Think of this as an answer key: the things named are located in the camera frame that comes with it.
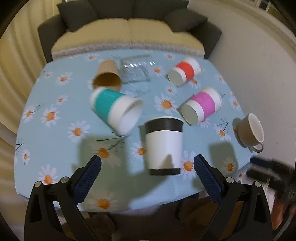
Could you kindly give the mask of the dark left throw pillow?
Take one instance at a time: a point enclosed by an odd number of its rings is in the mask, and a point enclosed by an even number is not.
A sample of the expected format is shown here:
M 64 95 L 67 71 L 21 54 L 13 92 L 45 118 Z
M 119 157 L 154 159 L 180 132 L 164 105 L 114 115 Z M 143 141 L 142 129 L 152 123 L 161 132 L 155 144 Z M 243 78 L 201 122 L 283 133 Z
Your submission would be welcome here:
M 75 32 L 84 25 L 98 19 L 97 13 L 89 1 L 62 2 L 57 4 L 57 8 L 71 32 Z

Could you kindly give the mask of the cream curtain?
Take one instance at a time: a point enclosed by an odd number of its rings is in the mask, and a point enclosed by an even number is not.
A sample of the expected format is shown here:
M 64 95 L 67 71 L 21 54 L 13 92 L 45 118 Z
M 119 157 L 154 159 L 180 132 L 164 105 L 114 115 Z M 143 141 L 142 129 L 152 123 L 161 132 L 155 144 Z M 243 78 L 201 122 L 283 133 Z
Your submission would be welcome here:
M 38 26 L 58 13 L 58 1 L 28 1 L 1 36 L 1 213 L 23 234 L 27 204 L 15 191 L 14 147 L 25 102 L 46 64 Z

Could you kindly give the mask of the clear glass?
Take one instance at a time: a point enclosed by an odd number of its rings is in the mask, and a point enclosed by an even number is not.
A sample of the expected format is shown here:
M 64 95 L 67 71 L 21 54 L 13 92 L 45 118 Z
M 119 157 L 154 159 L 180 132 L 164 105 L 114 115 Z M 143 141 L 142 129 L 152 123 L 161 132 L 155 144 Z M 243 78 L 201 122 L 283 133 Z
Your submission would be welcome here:
M 150 60 L 150 54 L 120 58 L 119 75 L 123 83 L 150 82 L 147 70 Z

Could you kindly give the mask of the blue daisy tablecloth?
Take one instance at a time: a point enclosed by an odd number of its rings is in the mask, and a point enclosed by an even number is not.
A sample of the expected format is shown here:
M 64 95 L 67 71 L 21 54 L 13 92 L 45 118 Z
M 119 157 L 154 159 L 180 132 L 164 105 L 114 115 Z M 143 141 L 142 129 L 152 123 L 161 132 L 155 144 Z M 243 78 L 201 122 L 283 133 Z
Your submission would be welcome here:
M 150 82 L 123 83 L 121 92 L 140 98 L 144 111 L 127 137 L 117 136 L 92 110 L 91 81 L 100 63 L 150 54 Z M 38 77 L 18 129 L 15 149 L 17 194 L 29 198 L 36 181 L 58 182 L 100 156 L 102 170 L 81 210 L 105 212 L 147 208 L 183 199 L 203 189 L 193 168 L 202 154 L 211 166 L 239 180 L 251 152 L 242 147 L 233 124 L 244 113 L 222 75 L 208 60 L 198 59 L 201 73 L 175 87 L 167 72 L 185 58 L 166 51 L 125 49 L 77 54 L 48 63 Z M 144 123 L 159 116 L 180 117 L 179 107 L 204 87 L 216 89 L 222 108 L 198 125 L 184 124 L 181 173 L 151 176 L 144 148 Z

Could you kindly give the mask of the white cup pink sleeve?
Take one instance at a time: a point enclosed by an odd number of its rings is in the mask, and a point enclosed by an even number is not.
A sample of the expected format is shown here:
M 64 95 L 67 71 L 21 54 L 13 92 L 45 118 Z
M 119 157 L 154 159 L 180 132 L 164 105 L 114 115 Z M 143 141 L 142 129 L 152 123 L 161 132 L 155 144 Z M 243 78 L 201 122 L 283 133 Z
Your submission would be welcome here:
M 222 107 L 219 92 L 212 87 L 204 87 L 181 106 L 181 114 L 190 125 L 197 125 Z

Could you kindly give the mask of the dark right throw pillow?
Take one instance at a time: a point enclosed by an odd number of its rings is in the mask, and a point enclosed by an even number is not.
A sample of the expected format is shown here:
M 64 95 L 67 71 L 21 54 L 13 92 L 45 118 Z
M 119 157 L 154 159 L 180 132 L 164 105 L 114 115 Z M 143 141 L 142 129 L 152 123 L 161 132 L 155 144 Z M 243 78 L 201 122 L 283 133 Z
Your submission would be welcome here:
M 207 16 L 186 8 L 174 10 L 163 19 L 173 32 L 187 32 L 207 20 Z

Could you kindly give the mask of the dark grey sofa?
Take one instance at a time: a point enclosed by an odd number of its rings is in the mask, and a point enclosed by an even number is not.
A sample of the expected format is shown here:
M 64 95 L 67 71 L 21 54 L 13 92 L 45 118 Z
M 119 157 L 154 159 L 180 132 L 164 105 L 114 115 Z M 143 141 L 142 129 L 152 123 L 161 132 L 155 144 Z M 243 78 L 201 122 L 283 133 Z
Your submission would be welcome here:
M 188 9 L 188 1 L 89 1 L 91 6 L 97 13 L 98 19 L 149 19 L 163 21 L 164 17 L 170 12 L 177 9 Z M 135 46 L 118 48 L 108 46 L 106 49 L 90 46 L 85 48 L 73 48 L 59 52 L 52 53 L 52 47 L 55 42 L 66 32 L 70 32 L 65 21 L 60 14 L 49 18 L 38 27 L 38 34 L 42 50 L 47 62 L 52 62 L 76 54 L 82 54 L 92 51 L 114 50 L 114 49 L 145 49 L 145 50 L 161 50 L 156 48 L 137 48 Z M 204 56 L 190 54 L 184 51 L 170 51 L 164 49 L 161 51 L 168 51 L 174 53 L 189 54 L 201 58 L 209 58 L 211 52 L 215 48 L 222 32 L 221 30 L 210 23 L 209 20 L 201 23 L 200 25 L 190 29 L 187 33 L 193 35 L 204 46 Z

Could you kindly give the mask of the white cup red sleeve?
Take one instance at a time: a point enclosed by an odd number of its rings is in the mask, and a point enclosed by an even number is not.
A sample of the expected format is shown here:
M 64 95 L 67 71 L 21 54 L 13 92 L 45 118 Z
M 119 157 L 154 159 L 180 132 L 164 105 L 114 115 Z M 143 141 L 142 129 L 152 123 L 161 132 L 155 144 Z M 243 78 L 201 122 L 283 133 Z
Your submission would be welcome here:
M 175 86 L 181 86 L 192 80 L 195 76 L 201 73 L 201 66 L 199 62 L 192 58 L 186 57 L 180 61 L 176 66 L 171 68 L 168 73 L 169 81 Z

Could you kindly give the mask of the beige ceramic mug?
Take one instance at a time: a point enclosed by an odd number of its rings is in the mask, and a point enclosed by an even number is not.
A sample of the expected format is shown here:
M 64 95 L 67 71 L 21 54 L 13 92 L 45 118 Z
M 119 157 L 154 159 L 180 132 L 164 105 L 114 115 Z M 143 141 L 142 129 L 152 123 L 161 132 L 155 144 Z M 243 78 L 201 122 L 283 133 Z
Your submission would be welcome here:
M 250 113 L 240 121 L 237 137 L 243 147 L 250 148 L 256 153 L 263 151 L 264 131 L 255 114 Z

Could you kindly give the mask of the brown paper cup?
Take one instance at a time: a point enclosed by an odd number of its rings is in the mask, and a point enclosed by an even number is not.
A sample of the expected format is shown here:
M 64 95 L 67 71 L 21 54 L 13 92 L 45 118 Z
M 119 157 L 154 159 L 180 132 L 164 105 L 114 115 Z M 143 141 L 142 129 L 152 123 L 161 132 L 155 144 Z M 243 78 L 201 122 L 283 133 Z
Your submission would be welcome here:
M 119 76 L 116 62 L 111 59 L 103 60 L 97 69 L 91 85 L 93 90 L 98 87 L 106 87 L 108 89 L 119 91 L 121 89 L 122 81 Z

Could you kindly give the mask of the dark throw pillow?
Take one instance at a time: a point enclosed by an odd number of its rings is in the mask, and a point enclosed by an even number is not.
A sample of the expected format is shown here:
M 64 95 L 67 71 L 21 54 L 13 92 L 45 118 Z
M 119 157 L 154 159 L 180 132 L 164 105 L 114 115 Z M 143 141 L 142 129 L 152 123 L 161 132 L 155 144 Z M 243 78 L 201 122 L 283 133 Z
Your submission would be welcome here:
M 62 2 L 57 4 L 57 8 L 71 32 L 75 32 L 84 25 L 98 19 L 97 13 L 89 1 Z
M 173 32 L 187 32 L 207 20 L 207 16 L 186 8 L 174 10 L 163 19 Z

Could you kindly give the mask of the yellow sofa seat cover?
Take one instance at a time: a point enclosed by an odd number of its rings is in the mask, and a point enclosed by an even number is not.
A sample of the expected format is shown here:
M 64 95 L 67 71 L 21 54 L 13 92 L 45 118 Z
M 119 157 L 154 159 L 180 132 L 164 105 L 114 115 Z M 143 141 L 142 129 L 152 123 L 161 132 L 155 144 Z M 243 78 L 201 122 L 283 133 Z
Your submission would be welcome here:
M 204 56 L 203 44 L 187 32 L 173 32 L 163 21 L 149 19 L 96 20 L 75 32 L 66 32 L 53 45 L 52 53 L 95 46 L 168 49 Z

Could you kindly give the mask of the white cup black bands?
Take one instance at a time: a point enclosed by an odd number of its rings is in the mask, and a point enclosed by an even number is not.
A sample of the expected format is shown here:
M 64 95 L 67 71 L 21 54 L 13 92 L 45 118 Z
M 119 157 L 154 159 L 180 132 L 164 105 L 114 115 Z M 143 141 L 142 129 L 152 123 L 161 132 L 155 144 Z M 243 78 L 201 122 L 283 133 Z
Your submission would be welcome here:
M 145 147 L 149 174 L 154 176 L 181 173 L 183 121 L 173 116 L 152 118 L 145 124 Z

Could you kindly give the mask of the white cup teal sleeve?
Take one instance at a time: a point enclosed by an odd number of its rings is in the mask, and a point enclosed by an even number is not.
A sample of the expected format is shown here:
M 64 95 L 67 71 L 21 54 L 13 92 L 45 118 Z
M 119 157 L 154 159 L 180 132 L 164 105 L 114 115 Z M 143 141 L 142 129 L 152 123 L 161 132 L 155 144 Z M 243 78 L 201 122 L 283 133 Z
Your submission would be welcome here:
M 139 98 L 105 87 L 97 87 L 90 96 L 92 111 L 119 136 L 128 135 L 136 126 L 143 105 Z

